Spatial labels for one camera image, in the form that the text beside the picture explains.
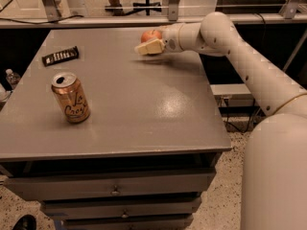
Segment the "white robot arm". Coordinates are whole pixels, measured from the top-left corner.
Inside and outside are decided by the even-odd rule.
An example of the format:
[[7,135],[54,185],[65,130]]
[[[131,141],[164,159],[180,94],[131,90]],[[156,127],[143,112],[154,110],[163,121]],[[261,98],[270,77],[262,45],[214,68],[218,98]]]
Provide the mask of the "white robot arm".
[[137,54],[225,57],[266,114],[245,148],[240,230],[307,230],[307,90],[244,41],[221,12],[157,31],[135,47]]

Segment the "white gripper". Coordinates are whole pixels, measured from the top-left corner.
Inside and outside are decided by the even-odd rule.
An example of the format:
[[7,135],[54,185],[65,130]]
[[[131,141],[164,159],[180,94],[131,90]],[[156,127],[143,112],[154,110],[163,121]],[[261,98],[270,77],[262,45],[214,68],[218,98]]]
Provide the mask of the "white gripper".
[[170,53],[179,53],[183,49],[179,43],[179,32],[182,23],[159,26],[156,29],[162,33],[162,40],[158,38],[152,38],[146,42],[143,42],[134,48],[134,51],[139,55],[156,55],[161,54],[164,49]]

